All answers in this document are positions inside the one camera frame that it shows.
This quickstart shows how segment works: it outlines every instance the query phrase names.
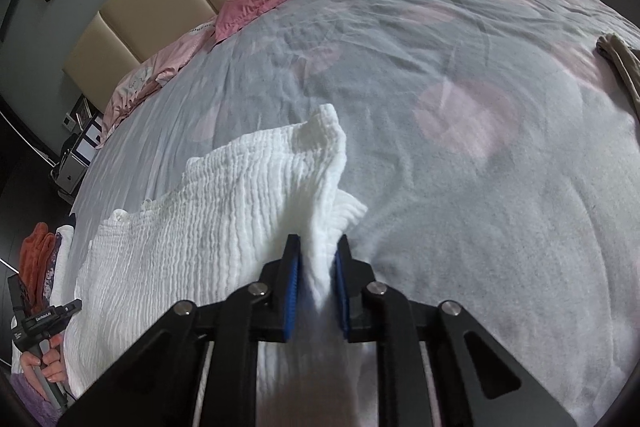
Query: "white cloth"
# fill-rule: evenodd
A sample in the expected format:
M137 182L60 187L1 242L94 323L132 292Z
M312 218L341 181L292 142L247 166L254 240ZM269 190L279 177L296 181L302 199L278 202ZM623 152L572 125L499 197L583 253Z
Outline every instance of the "white cloth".
M71 225L62 225L56 230L61 236L60 248L58 248L58 256L56 257L56 267L53 275L53 288L51 289L51 296L49 298L49 304L51 306L62 306L66 304L62 302L62 288L65 284L66 273L66 260L69 256L69 250L71 249L71 242L74 240L74 227ZM11 318L12 329L16 327L17 321L15 317ZM20 351L15 347L14 343L11 343L11 372L21 373L22 366L20 365Z
M285 346L260 346L258 419L328 425L342 418L353 425L357 400L349 397L360 351L342 340L329 298L337 241L366 211L338 190L345 142L333 106L323 105L306 123L258 131L191 158L174 190L135 214L114 211L90 243L76 283L82 312L65 335L72 392L82 394L175 301L225 299L256 280L297 233L303 276L296 331ZM262 407L268 413L261 415Z

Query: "device handle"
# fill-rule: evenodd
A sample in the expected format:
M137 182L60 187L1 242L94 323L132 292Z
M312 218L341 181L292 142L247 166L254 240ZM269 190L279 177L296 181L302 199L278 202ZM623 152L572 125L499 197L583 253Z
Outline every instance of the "device handle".
M33 353L36 357L40 359L41 365L44 365L42 362L42 357L46 354L50 349L49 341L43 340L40 344L36 344L29 348L29 352ZM52 404L53 407L57 410L65 411L68 407L68 400L66 397L66 392L60 388L58 382L50 382L47 380L42 374L42 368L39 365L33 366L33 372L36 374L40 385L44 389L45 394L47 395L47 399Z

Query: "orange cloth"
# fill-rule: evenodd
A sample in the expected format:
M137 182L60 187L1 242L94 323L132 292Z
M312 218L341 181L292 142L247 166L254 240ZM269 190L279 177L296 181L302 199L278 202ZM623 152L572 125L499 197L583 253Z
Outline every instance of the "orange cloth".
M56 244L56 236L49 232L46 223L38 223L20 248L20 279L27 287L32 313L44 309L42 291L49 257Z

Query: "blue gripper pad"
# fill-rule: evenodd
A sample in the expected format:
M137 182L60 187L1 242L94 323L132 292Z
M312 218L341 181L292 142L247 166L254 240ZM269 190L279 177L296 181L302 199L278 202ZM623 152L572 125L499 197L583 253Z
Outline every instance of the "blue gripper pad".
M289 282L285 293L284 304L284 340L287 342L291 338L293 326L296 323L296 302L298 300L298 266L300 266L300 256L296 256L291 262L289 271Z
M338 290L338 318L340 327L346 339L349 334L349 299L347 298L347 288L344 281L344 270L338 252L335 253L335 285Z

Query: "purple sleeve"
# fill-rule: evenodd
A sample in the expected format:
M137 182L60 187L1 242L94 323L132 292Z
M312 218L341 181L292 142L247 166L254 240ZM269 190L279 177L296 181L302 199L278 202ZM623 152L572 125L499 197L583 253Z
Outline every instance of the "purple sleeve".
M12 373L11 385L27 408L27 411L42 427L55 427L60 418L59 413L48 401L40 396L38 391L31 387L23 373Z

